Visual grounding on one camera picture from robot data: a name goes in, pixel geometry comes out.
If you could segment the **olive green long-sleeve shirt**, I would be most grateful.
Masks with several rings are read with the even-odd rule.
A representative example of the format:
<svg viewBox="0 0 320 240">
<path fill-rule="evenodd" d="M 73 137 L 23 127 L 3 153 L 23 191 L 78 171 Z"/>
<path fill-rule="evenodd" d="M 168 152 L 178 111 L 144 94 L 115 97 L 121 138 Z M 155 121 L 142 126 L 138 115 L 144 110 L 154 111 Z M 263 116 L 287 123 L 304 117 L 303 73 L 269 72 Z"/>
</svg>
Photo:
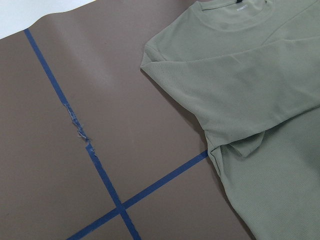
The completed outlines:
<svg viewBox="0 0 320 240">
<path fill-rule="evenodd" d="M 197 1 L 145 44 L 140 67 L 196 116 L 256 239 L 319 239 L 319 1 Z"/>
</svg>

